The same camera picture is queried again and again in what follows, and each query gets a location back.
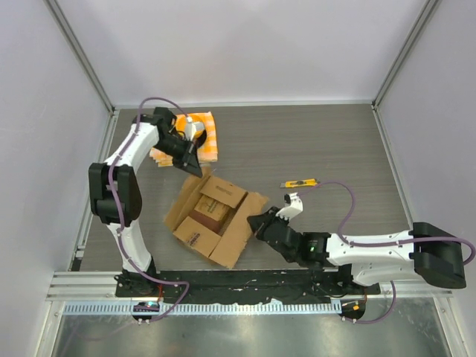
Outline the brown cardboard express box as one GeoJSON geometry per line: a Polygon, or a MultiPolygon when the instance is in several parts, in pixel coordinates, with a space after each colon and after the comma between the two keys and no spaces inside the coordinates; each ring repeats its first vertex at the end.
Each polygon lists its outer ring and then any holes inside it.
{"type": "Polygon", "coordinates": [[[247,218],[261,214],[268,197],[215,176],[210,167],[204,167],[202,174],[201,178],[191,175],[185,180],[164,223],[182,245],[212,263],[232,269],[252,236],[247,218]],[[218,234],[189,217],[202,195],[230,207],[218,234]]]}

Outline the yellow utility knife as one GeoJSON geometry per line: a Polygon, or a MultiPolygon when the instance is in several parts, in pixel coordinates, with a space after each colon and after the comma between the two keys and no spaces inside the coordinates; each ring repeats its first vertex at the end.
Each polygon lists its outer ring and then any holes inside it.
{"type": "Polygon", "coordinates": [[[295,180],[295,181],[285,181],[280,184],[280,188],[299,188],[299,187],[314,187],[319,184],[317,179],[304,179],[304,180],[295,180]]]}

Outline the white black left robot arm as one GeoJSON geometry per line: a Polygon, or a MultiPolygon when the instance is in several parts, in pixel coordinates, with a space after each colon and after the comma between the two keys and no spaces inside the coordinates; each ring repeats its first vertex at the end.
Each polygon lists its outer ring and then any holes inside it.
{"type": "Polygon", "coordinates": [[[115,276],[121,297],[149,297],[159,286],[138,221],[143,201],[136,173],[149,151],[158,149],[171,157],[174,167],[202,177],[198,149],[207,139],[205,125],[189,115],[184,128],[177,128],[177,121],[167,108],[157,107],[151,115],[137,113],[115,152],[89,167],[91,212],[112,233],[122,259],[122,271],[115,276]]]}

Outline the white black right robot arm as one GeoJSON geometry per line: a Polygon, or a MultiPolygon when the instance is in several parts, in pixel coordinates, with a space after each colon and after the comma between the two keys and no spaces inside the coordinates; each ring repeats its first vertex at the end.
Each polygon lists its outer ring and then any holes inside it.
{"type": "Polygon", "coordinates": [[[314,271],[341,270],[335,282],[343,293],[395,280],[423,280],[442,289],[466,287],[462,240],[427,222],[383,236],[340,237],[299,233],[277,212],[272,207],[247,218],[255,237],[289,263],[314,271]]]}

